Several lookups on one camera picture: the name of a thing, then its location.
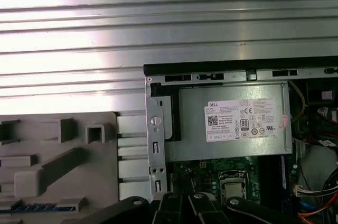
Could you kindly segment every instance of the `qr code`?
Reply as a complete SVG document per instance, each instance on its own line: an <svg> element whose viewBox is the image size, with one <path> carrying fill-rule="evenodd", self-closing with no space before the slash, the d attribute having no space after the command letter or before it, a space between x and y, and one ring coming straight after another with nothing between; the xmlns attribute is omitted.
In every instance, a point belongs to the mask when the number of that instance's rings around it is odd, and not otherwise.
<svg viewBox="0 0 338 224"><path fill-rule="evenodd" d="M217 116L208 116L208 125L218 125L218 118Z"/></svg>

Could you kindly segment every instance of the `black edge strip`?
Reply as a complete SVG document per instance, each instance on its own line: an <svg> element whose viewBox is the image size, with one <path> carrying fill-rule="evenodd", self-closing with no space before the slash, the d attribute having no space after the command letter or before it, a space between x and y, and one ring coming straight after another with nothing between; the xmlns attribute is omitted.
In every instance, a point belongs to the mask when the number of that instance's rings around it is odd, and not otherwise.
<svg viewBox="0 0 338 224"><path fill-rule="evenodd" d="M143 71L146 76L156 76L164 74L210 71L216 72L329 66L338 66L338 56L145 64L143 66Z"/></svg>

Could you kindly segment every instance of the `green circuit board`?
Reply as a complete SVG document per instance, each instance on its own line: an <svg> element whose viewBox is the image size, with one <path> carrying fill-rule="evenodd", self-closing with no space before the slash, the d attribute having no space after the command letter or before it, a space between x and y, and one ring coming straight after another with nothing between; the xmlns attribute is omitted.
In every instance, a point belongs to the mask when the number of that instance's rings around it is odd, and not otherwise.
<svg viewBox="0 0 338 224"><path fill-rule="evenodd" d="M217 200L221 198L221 172L241 171L247 173L247 199L259 203L257 157L171 162L167 164L167 167L170 173L182 176L189 173L196 191L212 193Z"/></svg>

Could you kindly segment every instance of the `red wire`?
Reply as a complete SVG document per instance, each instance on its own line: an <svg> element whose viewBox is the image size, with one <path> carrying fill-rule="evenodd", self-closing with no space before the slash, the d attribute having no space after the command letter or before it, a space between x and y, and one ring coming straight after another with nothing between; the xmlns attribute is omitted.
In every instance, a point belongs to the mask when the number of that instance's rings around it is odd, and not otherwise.
<svg viewBox="0 0 338 224"><path fill-rule="evenodd" d="M330 204L332 204L336 199L338 199L338 192L336 192L333 197L323 206L323 207L327 207Z"/></svg>

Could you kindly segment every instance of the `motherboard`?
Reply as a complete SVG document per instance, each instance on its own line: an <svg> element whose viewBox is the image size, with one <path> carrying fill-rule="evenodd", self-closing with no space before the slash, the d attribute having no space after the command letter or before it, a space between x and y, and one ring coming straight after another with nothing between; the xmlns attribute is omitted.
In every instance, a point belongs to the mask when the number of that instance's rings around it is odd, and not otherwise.
<svg viewBox="0 0 338 224"><path fill-rule="evenodd" d="M259 203L257 157L170 162L167 164L171 191L175 184L213 194L224 203L229 197L242 197Z"/></svg>

